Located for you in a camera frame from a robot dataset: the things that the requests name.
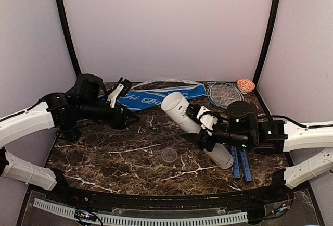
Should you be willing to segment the clear tube lid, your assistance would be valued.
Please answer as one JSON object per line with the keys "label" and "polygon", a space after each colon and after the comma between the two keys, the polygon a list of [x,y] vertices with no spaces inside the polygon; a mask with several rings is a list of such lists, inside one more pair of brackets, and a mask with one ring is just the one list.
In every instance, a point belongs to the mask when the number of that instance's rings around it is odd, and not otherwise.
{"label": "clear tube lid", "polygon": [[166,148],[161,153],[161,158],[164,162],[174,162],[177,160],[177,151],[173,148]]}

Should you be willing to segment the white shuttlecock tube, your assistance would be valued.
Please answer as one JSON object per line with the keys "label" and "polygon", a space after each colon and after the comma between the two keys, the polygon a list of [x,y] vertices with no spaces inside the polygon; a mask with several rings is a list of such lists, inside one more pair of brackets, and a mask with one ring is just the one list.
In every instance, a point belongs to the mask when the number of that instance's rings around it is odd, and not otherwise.
{"label": "white shuttlecock tube", "polygon": [[[201,126],[191,120],[186,114],[189,102],[180,92],[170,93],[161,104],[161,109],[186,133],[198,134]],[[215,144],[213,151],[203,151],[221,168],[228,169],[234,159],[222,144]]]}

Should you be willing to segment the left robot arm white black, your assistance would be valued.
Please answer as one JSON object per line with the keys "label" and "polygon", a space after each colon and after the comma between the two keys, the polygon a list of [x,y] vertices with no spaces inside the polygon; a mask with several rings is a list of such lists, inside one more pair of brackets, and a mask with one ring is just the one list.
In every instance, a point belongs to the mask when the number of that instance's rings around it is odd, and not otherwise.
{"label": "left robot arm white black", "polygon": [[74,142],[80,137],[77,121],[83,118],[105,122],[114,129],[125,129],[139,121],[138,115],[118,101],[131,87],[129,80],[120,78],[116,86],[108,90],[102,78],[80,74],[74,86],[65,93],[47,94],[31,107],[1,118],[1,177],[53,190],[53,195],[62,203],[69,203],[73,190],[67,187],[61,171],[22,160],[5,146],[51,128],[59,129],[66,140]]}

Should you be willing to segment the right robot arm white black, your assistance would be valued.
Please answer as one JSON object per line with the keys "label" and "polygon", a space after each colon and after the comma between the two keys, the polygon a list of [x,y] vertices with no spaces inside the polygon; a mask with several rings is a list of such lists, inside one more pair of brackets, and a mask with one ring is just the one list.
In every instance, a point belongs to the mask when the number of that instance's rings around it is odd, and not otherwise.
{"label": "right robot arm white black", "polygon": [[292,167],[274,172],[272,186],[265,197],[278,201],[298,185],[332,170],[332,122],[300,124],[288,117],[274,115],[264,121],[254,104],[236,101],[226,108],[227,117],[196,104],[187,106],[186,115],[200,127],[198,133],[186,133],[184,138],[209,152],[217,144],[239,150],[273,155],[299,149],[321,148],[315,156]]}

